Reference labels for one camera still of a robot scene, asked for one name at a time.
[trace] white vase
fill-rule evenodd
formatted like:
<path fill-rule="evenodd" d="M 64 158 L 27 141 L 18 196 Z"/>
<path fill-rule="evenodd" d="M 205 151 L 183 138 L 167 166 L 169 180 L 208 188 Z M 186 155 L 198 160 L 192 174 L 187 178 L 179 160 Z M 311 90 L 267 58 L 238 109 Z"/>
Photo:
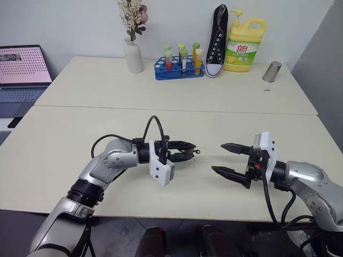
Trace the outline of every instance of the white vase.
<path fill-rule="evenodd" d="M 135 44 L 135 41 L 131 41 L 130 38 L 125 39 L 124 55 L 128 64 L 129 70 L 132 73 L 139 73 L 144 71 L 143 60 L 141 58 L 141 52 L 139 46 Z"/>

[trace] black sneaker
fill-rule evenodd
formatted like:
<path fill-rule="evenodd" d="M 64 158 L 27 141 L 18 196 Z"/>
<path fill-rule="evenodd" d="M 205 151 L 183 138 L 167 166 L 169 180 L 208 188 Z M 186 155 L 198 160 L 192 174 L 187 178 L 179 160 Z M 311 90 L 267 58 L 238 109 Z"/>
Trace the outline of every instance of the black sneaker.
<path fill-rule="evenodd" d="M 229 13 L 226 5 L 218 6 L 212 17 L 212 34 L 206 53 L 205 71 L 210 78 L 215 78 L 224 67 L 227 43 L 227 22 Z"/>

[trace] yellow bottle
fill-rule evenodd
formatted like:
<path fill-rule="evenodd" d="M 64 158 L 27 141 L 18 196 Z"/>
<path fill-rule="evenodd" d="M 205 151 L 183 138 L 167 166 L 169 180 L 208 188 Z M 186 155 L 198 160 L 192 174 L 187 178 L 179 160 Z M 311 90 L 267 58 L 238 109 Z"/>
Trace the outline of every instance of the yellow bottle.
<path fill-rule="evenodd" d="M 231 10 L 237 15 L 233 22 L 226 49 L 224 70 L 226 71 L 249 71 L 258 45 L 266 30 L 266 21 L 261 18 L 250 18 L 241 26 L 240 16 L 242 10 Z M 251 28 L 252 24 L 261 24 L 261 28 Z"/>

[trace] gray wall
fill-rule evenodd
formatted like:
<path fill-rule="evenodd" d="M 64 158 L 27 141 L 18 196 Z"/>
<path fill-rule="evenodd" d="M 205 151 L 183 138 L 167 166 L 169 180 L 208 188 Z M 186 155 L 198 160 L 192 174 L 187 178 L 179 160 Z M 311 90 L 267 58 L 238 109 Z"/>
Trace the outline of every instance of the gray wall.
<path fill-rule="evenodd" d="M 343 152 L 342 26 L 343 1 L 335 0 L 292 74 Z"/>

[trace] floor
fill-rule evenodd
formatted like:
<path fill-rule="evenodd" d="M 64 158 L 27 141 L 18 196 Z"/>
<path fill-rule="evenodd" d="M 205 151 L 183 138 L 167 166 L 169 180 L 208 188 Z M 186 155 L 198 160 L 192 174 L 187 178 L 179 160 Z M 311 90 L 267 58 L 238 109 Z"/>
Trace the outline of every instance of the floor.
<path fill-rule="evenodd" d="M 26 256 L 31 240 L 45 217 L 42 214 L 0 210 L 0 256 Z M 199 256 L 194 235 L 205 224 L 220 227 L 231 236 L 242 253 L 256 252 L 263 257 L 300 256 L 299 249 L 285 232 L 264 232 L 253 236 L 248 233 L 248 227 L 254 223 L 233 221 L 102 217 L 92 228 L 92 243 L 97 257 L 134 256 L 145 230 L 158 226 L 166 232 L 167 257 Z"/>

